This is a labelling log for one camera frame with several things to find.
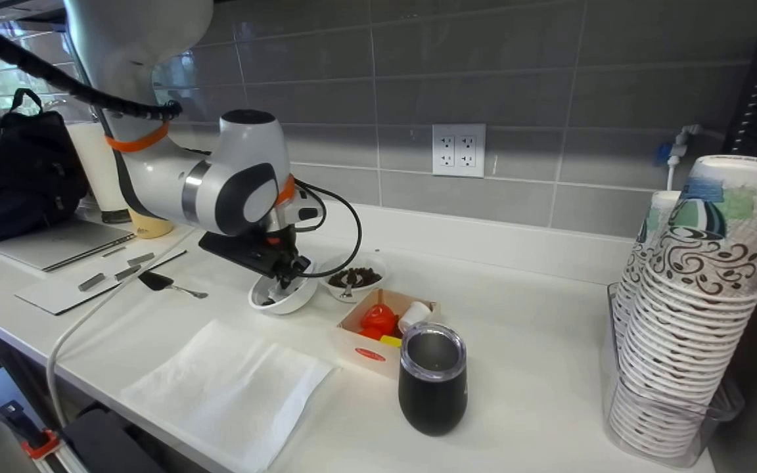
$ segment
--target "white paper towel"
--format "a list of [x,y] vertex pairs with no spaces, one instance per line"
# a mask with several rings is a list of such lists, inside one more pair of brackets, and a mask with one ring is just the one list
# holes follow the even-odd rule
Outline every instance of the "white paper towel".
[[211,320],[121,399],[228,470],[265,470],[329,370],[314,357]]

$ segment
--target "countertop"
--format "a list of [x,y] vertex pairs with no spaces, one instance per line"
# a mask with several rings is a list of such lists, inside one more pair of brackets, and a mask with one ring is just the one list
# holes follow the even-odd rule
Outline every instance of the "countertop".
[[[621,451],[601,424],[605,283],[622,269],[631,241],[380,208],[360,212],[362,251],[392,274],[392,288],[438,301],[467,343],[470,399],[452,433],[431,439],[412,430],[400,412],[397,383],[334,349],[332,330],[347,305],[317,293],[287,318],[253,312],[244,297],[257,275],[198,250],[198,234],[183,238],[188,254],[165,274],[211,297],[127,287],[63,349],[61,375],[194,462],[223,470],[117,399],[123,385],[219,318],[336,364],[270,470],[669,470]],[[341,254],[350,237],[341,215],[300,247]],[[45,363],[58,333],[88,305],[56,318],[12,297],[40,278],[0,257],[0,338]],[[711,473],[710,454],[692,470]]]

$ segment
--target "black cup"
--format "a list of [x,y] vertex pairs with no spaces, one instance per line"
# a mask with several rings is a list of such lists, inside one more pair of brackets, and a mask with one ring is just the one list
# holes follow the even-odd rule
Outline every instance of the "black cup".
[[412,427],[450,433],[464,412],[464,346],[447,326],[404,330],[400,405]]

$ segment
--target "electrical outlet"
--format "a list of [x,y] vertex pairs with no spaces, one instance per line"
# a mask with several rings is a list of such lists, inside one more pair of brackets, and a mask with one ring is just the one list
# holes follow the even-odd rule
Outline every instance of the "electrical outlet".
[[483,177],[483,123],[431,127],[431,171],[438,177]]

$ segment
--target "black bag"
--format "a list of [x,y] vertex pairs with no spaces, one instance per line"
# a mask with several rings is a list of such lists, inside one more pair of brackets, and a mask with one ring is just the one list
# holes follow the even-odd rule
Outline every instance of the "black bag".
[[[23,95],[37,103],[37,116],[15,113]],[[15,89],[0,119],[0,238],[69,221],[87,190],[63,116],[42,111],[31,89]]]

